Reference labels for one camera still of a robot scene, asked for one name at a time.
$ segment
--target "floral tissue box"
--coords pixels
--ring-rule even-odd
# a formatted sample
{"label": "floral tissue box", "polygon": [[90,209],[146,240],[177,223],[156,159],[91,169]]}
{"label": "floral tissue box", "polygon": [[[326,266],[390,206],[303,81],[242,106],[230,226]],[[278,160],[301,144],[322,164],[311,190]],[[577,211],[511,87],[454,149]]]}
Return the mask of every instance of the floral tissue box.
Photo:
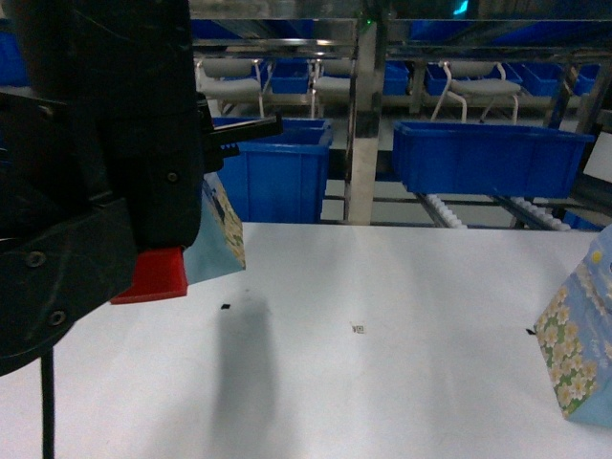
{"label": "floral tissue box", "polygon": [[612,427],[612,226],[593,241],[535,333],[563,416]]}

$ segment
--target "flower pattern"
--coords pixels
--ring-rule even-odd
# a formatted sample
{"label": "flower pattern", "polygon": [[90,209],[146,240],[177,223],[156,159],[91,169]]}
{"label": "flower pattern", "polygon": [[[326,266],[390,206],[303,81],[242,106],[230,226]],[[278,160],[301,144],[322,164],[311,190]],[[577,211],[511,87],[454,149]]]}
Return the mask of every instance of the flower pattern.
{"label": "flower pattern", "polygon": [[[588,270],[580,270],[591,298],[596,297],[594,286],[587,283]],[[579,340],[579,327],[571,320],[567,300],[567,287],[563,286],[546,311],[535,324],[535,332],[542,356],[546,360],[548,373],[557,394],[557,401],[564,417],[569,417],[597,390],[598,363],[586,361],[583,345]],[[606,343],[606,354],[612,360],[612,344]]]}

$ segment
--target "black cable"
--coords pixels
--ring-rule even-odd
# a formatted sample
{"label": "black cable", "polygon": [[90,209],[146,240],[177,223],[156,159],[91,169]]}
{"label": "black cable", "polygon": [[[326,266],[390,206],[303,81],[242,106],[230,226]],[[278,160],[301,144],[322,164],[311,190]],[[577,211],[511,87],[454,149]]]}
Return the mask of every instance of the black cable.
{"label": "black cable", "polygon": [[42,386],[42,457],[55,458],[54,349],[40,358]]}

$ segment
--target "screw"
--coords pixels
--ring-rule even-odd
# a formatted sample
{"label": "screw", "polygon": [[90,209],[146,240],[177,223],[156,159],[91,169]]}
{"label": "screw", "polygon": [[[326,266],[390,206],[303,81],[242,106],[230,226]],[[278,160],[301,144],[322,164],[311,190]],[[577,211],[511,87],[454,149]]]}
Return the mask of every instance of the screw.
{"label": "screw", "polygon": [[66,321],[66,313],[63,311],[53,311],[49,316],[49,325],[56,327]]}
{"label": "screw", "polygon": [[26,266],[28,268],[38,268],[45,264],[47,261],[47,255],[42,251],[31,251],[26,257]]}
{"label": "screw", "polygon": [[176,172],[168,172],[168,175],[165,177],[172,184],[176,184],[179,181],[179,174]]}
{"label": "screw", "polygon": [[54,109],[48,107],[46,105],[38,105],[38,110],[40,110],[40,116],[43,120],[51,121],[53,120],[55,113]]}

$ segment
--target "white table surface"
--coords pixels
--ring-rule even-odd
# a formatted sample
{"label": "white table surface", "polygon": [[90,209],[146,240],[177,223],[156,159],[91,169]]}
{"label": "white table surface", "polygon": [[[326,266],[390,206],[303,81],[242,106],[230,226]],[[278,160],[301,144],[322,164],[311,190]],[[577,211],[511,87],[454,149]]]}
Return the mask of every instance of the white table surface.
{"label": "white table surface", "polygon": [[[246,272],[102,306],[59,343],[57,459],[610,457],[525,331],[593,234],[245,236]],[[40,457],[38,371],[0,378],[2,459]]]}

